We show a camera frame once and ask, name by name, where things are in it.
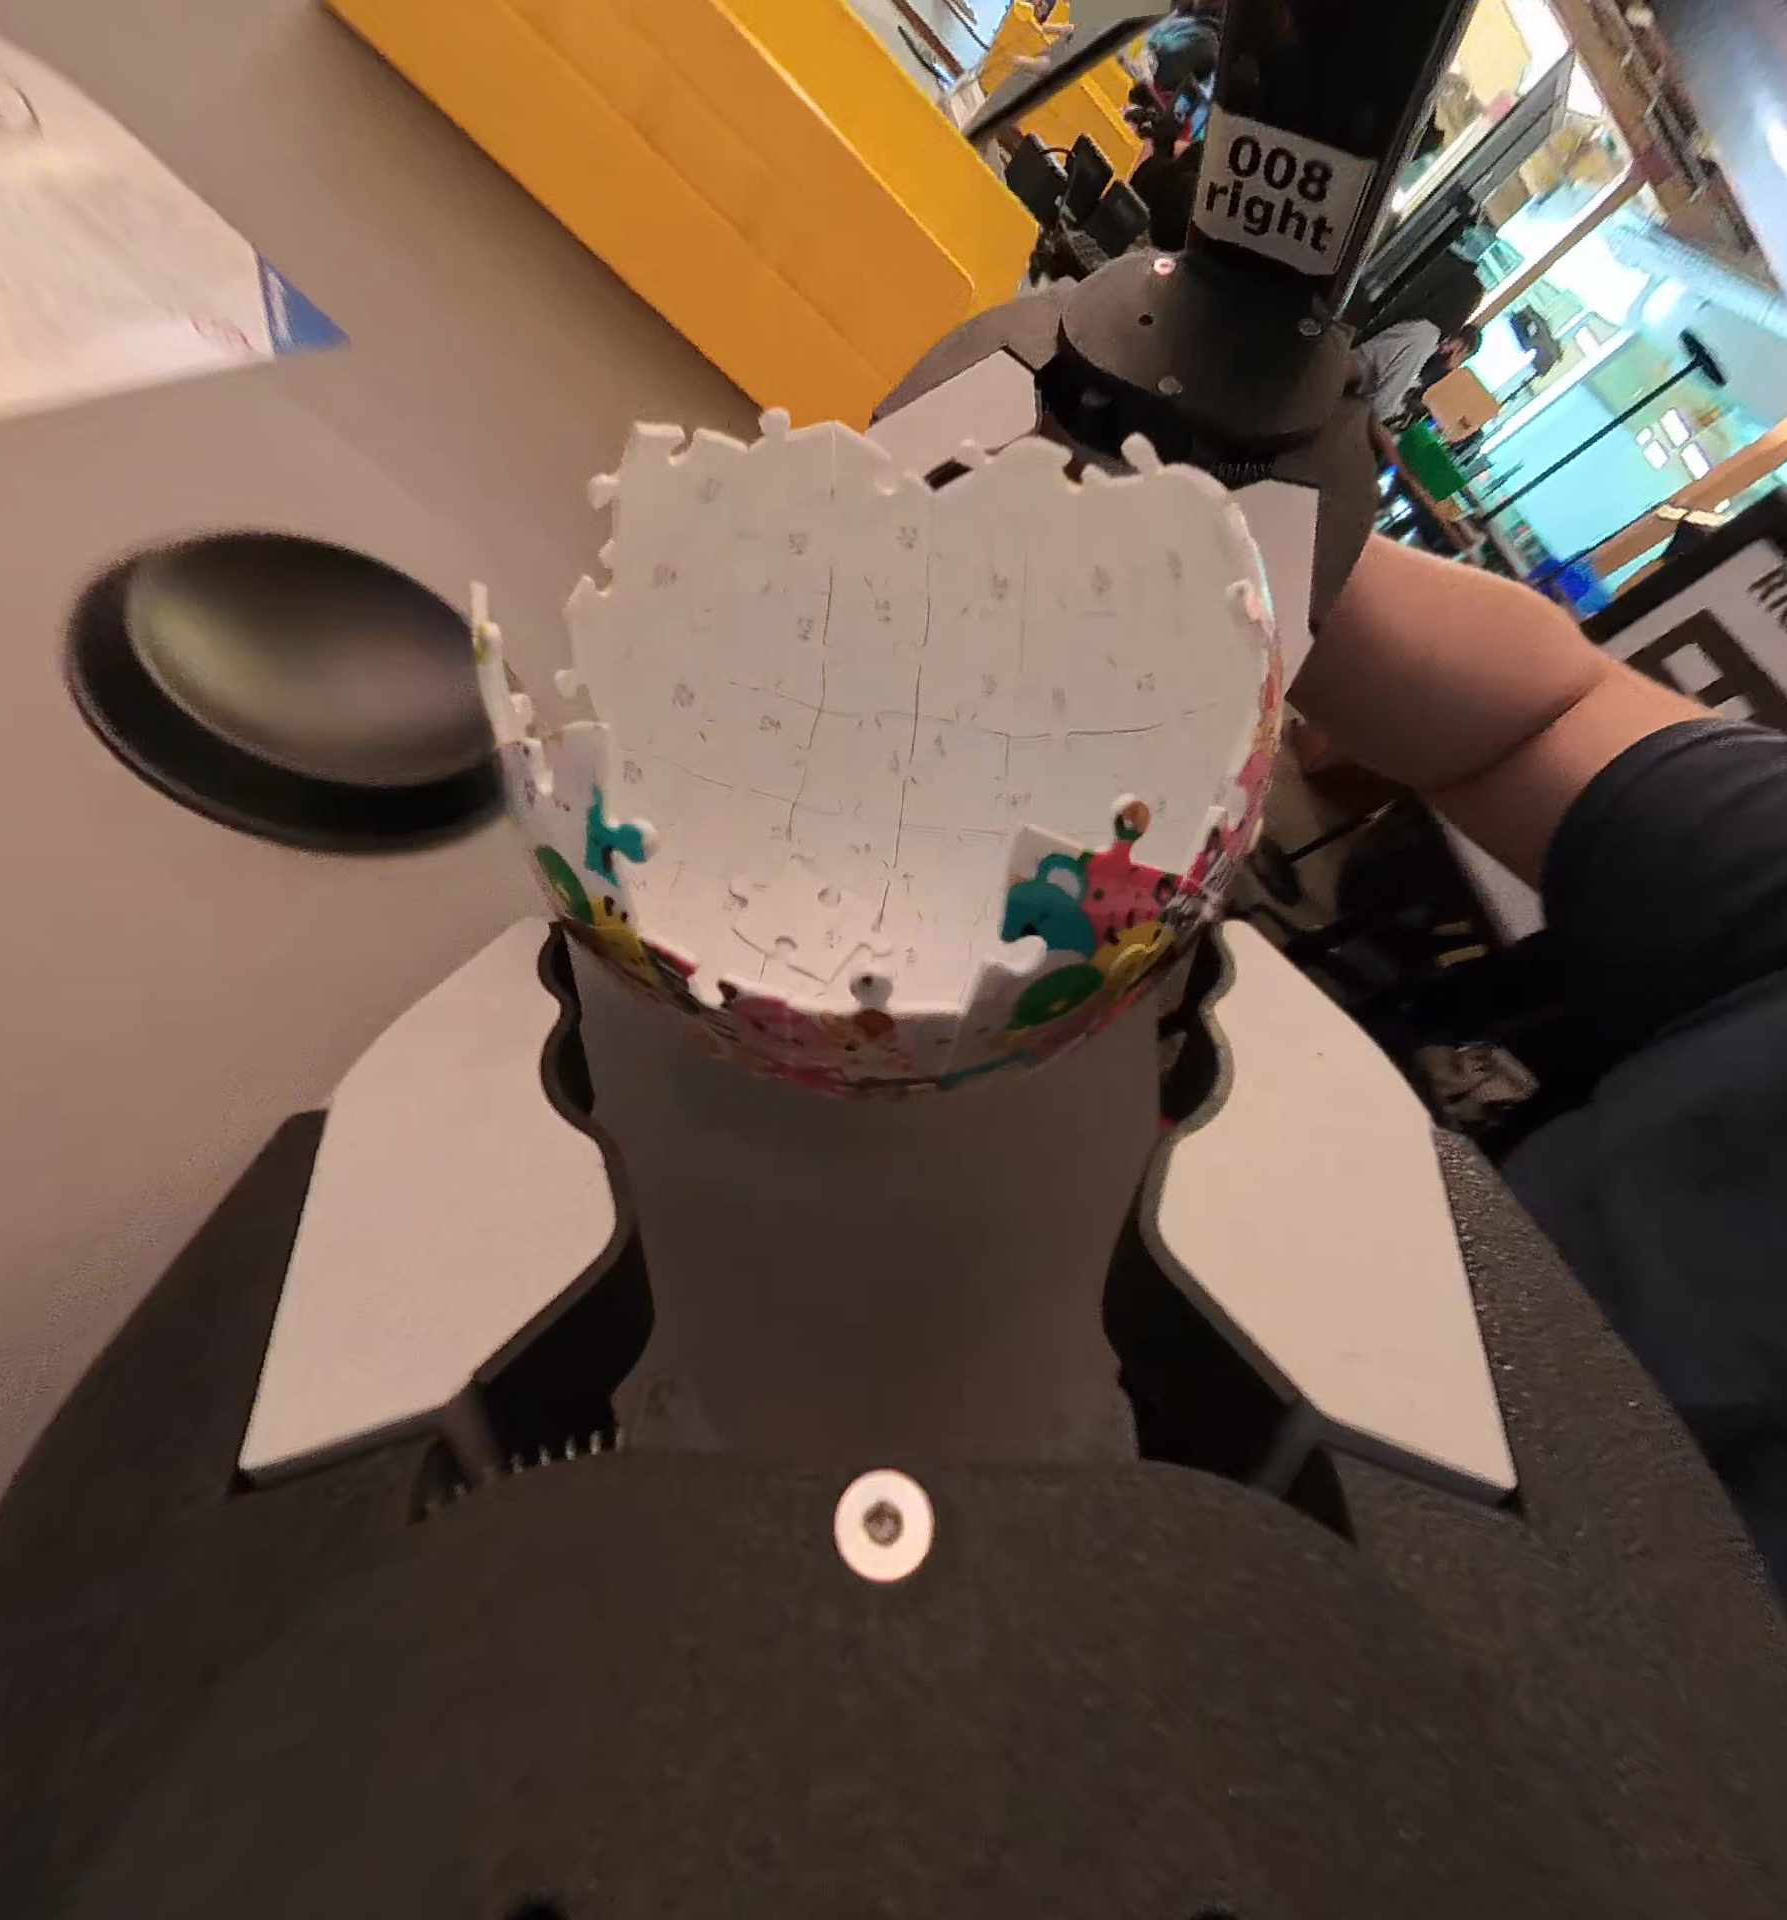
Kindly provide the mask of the folded instruction leaflet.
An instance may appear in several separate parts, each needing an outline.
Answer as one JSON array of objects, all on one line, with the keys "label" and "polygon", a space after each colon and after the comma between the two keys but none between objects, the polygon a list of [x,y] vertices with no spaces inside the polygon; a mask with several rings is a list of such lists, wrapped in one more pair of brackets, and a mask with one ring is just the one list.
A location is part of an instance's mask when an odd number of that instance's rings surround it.
[{"label": "folded instruction leaflet", "polygon": [[0,37],[0,422],[346,343],[133,131]]}]

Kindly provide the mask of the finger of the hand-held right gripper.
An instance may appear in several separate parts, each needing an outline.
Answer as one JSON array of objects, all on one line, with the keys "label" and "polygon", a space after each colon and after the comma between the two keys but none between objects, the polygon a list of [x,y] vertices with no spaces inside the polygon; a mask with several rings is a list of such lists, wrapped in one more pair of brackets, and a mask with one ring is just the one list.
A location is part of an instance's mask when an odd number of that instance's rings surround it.
[{"label": "finger of the hand-held right gripper", "polygon": [[1041,435],[1033,371],[987,358],[901,404],[871,428],[879,449],[871,484],[952,484],[1022,440]]},{"label": "finger of the hand-held right gripper", "polygon": [[1239,489],[1239,511],[1261,558],[1284,669],[1303,667],[1313,644],[1320,504],[1320,489],[1294,481],[1261,480]]}]

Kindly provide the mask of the yellow plastic bin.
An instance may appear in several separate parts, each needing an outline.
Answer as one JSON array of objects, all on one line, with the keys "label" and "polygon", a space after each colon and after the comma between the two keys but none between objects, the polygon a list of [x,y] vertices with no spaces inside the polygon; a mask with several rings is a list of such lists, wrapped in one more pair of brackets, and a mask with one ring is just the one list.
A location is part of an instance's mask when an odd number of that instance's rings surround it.
[{"label": "yellow plastic bin", "polygon": [[865,428],[1026,206],[847,4],[331,3],[760,409]]}]

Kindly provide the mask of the black ball stand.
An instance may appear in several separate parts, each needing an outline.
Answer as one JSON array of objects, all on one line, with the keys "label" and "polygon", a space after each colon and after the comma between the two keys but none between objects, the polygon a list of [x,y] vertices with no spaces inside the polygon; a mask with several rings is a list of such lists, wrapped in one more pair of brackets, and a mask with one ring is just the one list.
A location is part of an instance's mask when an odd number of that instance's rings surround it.
[{"label": "black ball stand", "polygon": [[297,533],[133,552],[75,601],[63,682],[140,782],[295,853],[443,849],[503,813],[467,619]]}]

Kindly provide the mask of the black white printed tag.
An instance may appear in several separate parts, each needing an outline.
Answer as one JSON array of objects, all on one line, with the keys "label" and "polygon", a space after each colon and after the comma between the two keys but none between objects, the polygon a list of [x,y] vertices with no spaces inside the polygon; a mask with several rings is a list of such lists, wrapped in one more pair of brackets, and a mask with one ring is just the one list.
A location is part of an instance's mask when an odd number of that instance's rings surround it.
[{"label": "black white printed tag", "polygon": [[1583,631],[1713,714],[1787,733],[1787,489],[1620,592]]}]

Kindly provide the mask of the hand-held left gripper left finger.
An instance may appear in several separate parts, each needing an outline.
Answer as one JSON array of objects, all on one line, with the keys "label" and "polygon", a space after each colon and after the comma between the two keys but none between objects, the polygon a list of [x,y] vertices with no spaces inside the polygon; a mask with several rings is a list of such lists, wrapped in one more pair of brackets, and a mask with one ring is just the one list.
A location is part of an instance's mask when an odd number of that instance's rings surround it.
[{"label": "hand-held left gripper left finger", "polygon": [[543,920],[507,928],[336,1083],[239,1450],[255,1483],[426,1437],[501,1476],[490,1383],[623,1249],[601,1140],[551,1105]]}]

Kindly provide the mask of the person's right forearm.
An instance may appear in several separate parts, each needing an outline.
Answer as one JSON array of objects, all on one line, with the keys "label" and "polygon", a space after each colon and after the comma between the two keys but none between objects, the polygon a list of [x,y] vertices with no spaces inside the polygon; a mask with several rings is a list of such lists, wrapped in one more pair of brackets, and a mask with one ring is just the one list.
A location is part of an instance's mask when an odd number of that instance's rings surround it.
[{"label": "person's right forearm", "polygon": [[1640,742],[1700,718],[1531,589],[1377,536],[1290,698],[1343,756],[1534,887],[1585,789]]}]

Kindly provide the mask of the partly built puzzle ball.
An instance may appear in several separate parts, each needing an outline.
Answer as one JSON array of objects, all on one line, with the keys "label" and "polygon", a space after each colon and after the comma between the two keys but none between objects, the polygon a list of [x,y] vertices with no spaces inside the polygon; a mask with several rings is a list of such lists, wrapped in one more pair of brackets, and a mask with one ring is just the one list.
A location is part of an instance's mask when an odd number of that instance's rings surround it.
[{"label": "partly built puzzle ball", "polygon": [[639,424],[551,725],[490,592],[497,771],[569,944],[713,1058],[833,1096],[1038,1068],[1182,966],[1251,851],[1279,594],[1242,499],[1133,437],[940,487],[835,422]]}]

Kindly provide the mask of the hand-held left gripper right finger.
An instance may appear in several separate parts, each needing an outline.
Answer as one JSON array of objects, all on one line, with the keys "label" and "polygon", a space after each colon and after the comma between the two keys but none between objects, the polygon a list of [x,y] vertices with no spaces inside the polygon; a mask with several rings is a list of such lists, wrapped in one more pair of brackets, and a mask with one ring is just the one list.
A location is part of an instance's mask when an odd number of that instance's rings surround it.
[{"label": "hand-held left gripper right finger", "polygon": [[1217,1083],[1161,1144],[1148,1253],[1282,1406],[1249,1481],[1339,1450],[1443,1493],[1520,1490],[1438,1130],[1361,1025],[1247,925],[1182,1005]]}]

